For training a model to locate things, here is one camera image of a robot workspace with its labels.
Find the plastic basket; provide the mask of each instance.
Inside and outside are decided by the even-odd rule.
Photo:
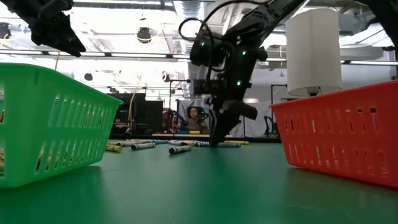
[[[54,70],[0,63],[0,187],[102,159],[120,101]]]
[[[398,81],[272,105],[289,164],[398,187]]]

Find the black robotic arm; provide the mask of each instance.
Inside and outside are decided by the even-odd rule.
[[[398,45],[398,1],[358,0],[373,11],[393,43]],[[194,80],[194,94],[210,94],[207,100],[212,117],[210,145],[216,146],[239,123],[240,116],[255,119],[257,110],[242,102],[257,60],[267,58],[259,47],[278,23],[304,0],[275,0],[260,4],[247,13],[225,35],[201,29],[195,39],[190,59],[195,65],[221,67],[215,79]]]
[[[76,57],[86,48],[70,27],[68,11],[73,0],[0,0],[29,25],[31,39],[37,45],[64,51]]]

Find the green basket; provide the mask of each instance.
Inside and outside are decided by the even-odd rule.
[[[102,160],[120,103],[49,68],[0,63],[0,187]]]

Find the red basket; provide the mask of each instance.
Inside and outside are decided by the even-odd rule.
[[[398,188],[398,81],[272,105],[289,164]]]

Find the lampshade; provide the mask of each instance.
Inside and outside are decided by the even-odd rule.
[[[290,95],[310,96],[343,86],[338,13],[312,9],[286,25],[287,88]]]

